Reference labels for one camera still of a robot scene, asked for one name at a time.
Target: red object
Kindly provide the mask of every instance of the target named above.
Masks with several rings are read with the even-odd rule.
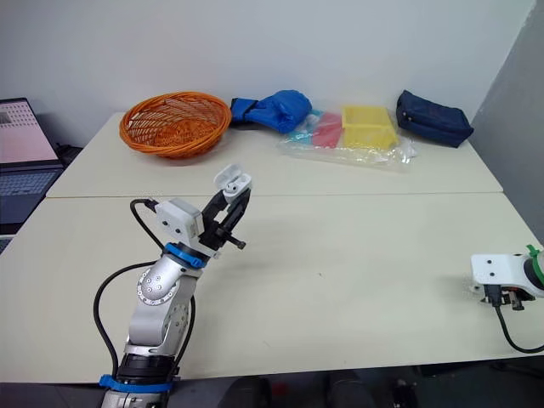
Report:
[[[275,397],[285,397],[287,393],[289,392],[289,387],[285,382],[278,382],[276,384],[272,384],[272,395]]]
[[[342,116],[325,112],[312,135],[312,144],[319,147],[337,147],[342,136]]]

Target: clear plastic bag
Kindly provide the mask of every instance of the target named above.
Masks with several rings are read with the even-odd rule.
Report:
[[[416,151],[411,139],[400,135],[396,121],[391,122],[399,139],[395,146],[389,149],[346,147],[342,116],[312,110],[293,132],[287,134],[287,139],[278,144],[278,148],[289,156],[303,159],[406,170]]]

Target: laptop keyboard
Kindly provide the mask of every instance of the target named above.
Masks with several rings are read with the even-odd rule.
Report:
[[[0,176],[0,196],[40,194],[56,172],[4,174]]]

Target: green part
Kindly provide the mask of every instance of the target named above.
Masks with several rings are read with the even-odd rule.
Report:
[[[544,285],[544,273],[542,273],[542,269],[538,264],[538,259],[536,259],[538,254],[541,252],[532,245],[528,245],[527,248],[529,248],[529,256],[533,258],[533,269],[535,270],[535,274],[540,282],[542,282],[542,285]]]

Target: table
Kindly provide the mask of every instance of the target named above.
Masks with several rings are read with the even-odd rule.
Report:
[[[47,199],[0,256],[0,382],[95,383],[111,368],[94,293],[159,255],[129,201]],[[473,253],[537,244],[502,193],[256,196],[235,235],[246,249],[226,246],[198,282],[185,378],[521,356],[468,290]],[[137,276],[103,297],[119,353]],[[543,308],[504,308],[516,342],[542,343]]]
[[[282,155],[272,131],[229,130],[206,155],[169,161],[129,149],[113,115],[49,190],[49,197],[206,196],[230,163],[253,176],[255,196],[498,192],[502,187],[473,147],[452,149],[421,139],[406,173]]]

